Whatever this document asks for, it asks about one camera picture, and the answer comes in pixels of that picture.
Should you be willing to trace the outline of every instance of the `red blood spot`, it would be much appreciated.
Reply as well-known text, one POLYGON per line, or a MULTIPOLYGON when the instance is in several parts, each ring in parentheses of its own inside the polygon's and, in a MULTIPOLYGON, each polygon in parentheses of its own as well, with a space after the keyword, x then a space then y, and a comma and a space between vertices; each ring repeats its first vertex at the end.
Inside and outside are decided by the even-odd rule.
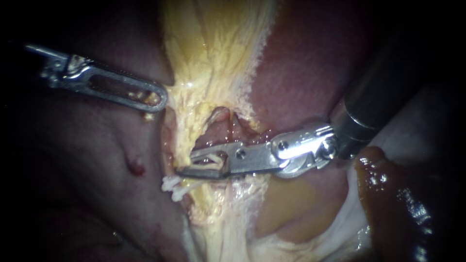
POLYGON ((139 157, 131 162, 127 162, 127 166, 131 174, 138 177, 144 175, 146 172, 144 165, 142 165, 142 160, 139 157))

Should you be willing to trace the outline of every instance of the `metal screw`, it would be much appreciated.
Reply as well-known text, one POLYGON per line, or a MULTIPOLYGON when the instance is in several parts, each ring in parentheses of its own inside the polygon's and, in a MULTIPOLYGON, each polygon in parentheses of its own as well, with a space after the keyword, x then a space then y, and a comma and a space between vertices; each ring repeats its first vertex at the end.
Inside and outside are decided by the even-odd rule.
POLYGON ((287 150, 288 146, 289 144, 286 141, 280 141, 280 143, 278 143, 278 149, 280 149, 281 151, 287 150))
POLYGON ((242 149, 238 149, 238 151, 236 152, 236 158, 237 159, 244 159, 246 158, 246 152, 242 149))
POLYGON ((335 141, 326 139, 322 142, 322 157, 325 159, 334 159, 337 155, 335 141))

